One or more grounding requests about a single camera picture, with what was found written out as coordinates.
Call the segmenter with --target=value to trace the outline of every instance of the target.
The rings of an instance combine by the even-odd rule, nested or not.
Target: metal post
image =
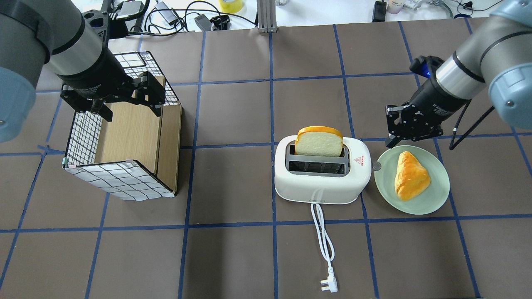
[[[275,0],[257,0],[259,32],[277,32]]]

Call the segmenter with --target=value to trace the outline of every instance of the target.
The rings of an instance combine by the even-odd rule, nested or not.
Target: golden brown pastry
[[[408,201],[430,185],[429,172],[410,152],[402,152],[397,162],[395,192],[402,201]]]

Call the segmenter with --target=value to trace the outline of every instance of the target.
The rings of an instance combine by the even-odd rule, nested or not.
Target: round plate
[[[411,152],[427,169],[430,175],[430,185],[420,195],[409,201],[402,201],[395,193],[395,175],[397,174],[397,161],[399,155]],[[375,171],[375,182],[384,199],[396,209],[408,214],[425,215],[438,210],[449,196],[449,175],[438,158],[422,148],[401,145],[385,151],[378,162],[379,171]]]

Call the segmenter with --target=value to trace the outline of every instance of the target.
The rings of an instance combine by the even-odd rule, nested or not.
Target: metal grid
[[[149,71],[154,76],[163,73],[150,52],[116,54],[124,71],[131,77]],[[165,83],[165,105],[178,105],[179,99]],[[174,197],[175,193],[135,160],[94,164],[102,128],[102,117],[91,113],[75,113],[63,167],[69,173],[125,200],[142,201],[159,197]]]

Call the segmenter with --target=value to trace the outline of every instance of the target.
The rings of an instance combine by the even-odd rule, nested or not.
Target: white connector
[[[321,281],[321,284],[325,285],[325,287],[321,287],[321,290],[329,290],[331,293],[336,293],[338,291],[338,285],[336,284],[334,270],[332,267],[329,267],[328,271],[329,276],[327,276],[327,279]]]

